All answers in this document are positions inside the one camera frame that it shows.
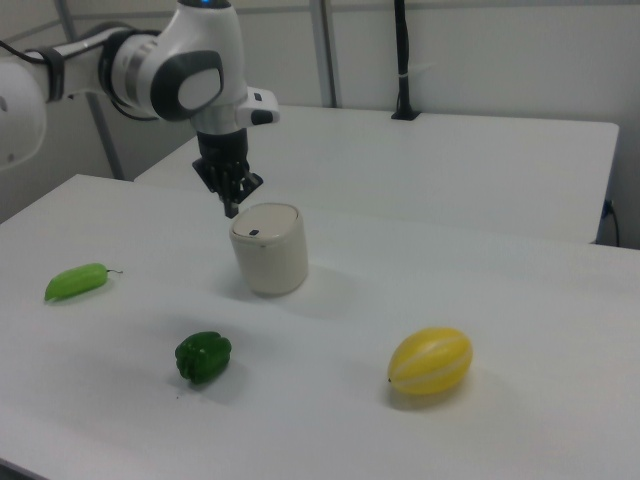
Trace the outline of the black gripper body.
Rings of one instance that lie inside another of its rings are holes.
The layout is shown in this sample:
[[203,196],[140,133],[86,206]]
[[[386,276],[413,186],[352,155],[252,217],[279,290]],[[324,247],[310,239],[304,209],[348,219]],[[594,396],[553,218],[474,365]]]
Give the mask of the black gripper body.
[[263,179],[251,171],[248,162],[246,129],[224,135],[198,132],[197,140],[201,157],[193,162],[193,168],[208,189],[210,167],[233,173],[240,184],[239,196],[249,196],[262,185]]

